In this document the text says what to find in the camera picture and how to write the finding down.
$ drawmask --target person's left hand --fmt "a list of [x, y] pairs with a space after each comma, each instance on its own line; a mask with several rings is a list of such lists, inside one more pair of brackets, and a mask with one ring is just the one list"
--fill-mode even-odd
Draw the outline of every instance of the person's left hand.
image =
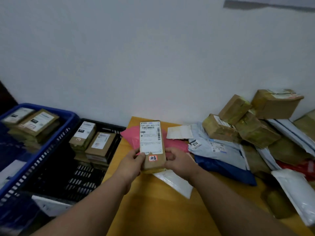
[[129, 151], [128, 154], [120, 161], [117, 170], [113, 174], [113, 176], [120, 178], [126, 184], [125, 194], [129, 192], [131, 183], [134, 179], [140, 175], [141, 164], [146, 158], [144, 152], [141, 152], [138, 156], [136, 156], [139, 151], [140, 148]]

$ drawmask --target red-bordered sticker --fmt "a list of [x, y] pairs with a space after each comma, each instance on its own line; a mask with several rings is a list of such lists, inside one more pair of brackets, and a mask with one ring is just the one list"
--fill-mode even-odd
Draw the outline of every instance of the red-bordered sticker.
[[151, 155], [149, 156], [149, 161], [157, 161], [157, 155]]

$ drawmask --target white wall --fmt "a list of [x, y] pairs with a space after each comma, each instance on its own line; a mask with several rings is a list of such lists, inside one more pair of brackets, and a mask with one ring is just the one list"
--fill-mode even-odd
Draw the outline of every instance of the white wall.
[[0, 0], [0, 80], [19, 103], [126, 126], [293, 88], [315, 108], [315, 13], [224, 0]]

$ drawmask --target plastic basket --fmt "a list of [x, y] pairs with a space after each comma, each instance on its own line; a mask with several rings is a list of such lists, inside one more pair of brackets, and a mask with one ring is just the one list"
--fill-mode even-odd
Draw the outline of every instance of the plastic basket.
[[[120, 132], [126, 128], [89, 119], [82, 119], [78, 127], [83, 121], [96, 123], [97, 132], [117, 134], [105, 156], [110, 163], [122, 138]], [[93, 163], [84, 166], [74, 159], [75, 152], [70, 147], [69, 140], [78, 127], [70, 132], [44, 165], [23, 184], [21, 191], [73, 205], [102, 183], [105, 171], [96, 169]]]
[[23, 229], [39, 211], [39, 208], [28, 195], [20, 194], [21, 184], [30, 174], [42, 166], [49, 158], [53, 149], [57, 148], [63, 139], [75, 128], [80, 118], [73, 112], [49, 108], [40, 105], [23, 103], [0, 116], [0, 120], [10, 115], [20, 107], [32, 108], [36, 111], [44, 108], [60, 117], [61, 126], [51, 138], [35, 154], [27, 152], [22, 143], [13, 139], [6, 126], [0, 123], [0, 171], [10, 165], [14, 160], [21, 160], [26, 164], [0, 189], [0, 226]]

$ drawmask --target red package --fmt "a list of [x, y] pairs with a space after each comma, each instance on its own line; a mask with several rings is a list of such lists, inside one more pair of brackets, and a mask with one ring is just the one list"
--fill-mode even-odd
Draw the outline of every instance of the red package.
[[[120, 133], [133, 149], [140, 147], [140, 126], [127, 128]], [[165, 148], [176, 147], [184, 152], [188, 152], [188, 144], [181, 140], [166, 139], [166, 132], [162, 129]]]
[[307, 160], [302, 164], [296, 166], [286, 164], [278, 160], [276, 160], [276, 163], [283, 169], [291, 169], [305, 174], [305, 178], [307, 181], [315, 181], [315, 168], [313, 160]]

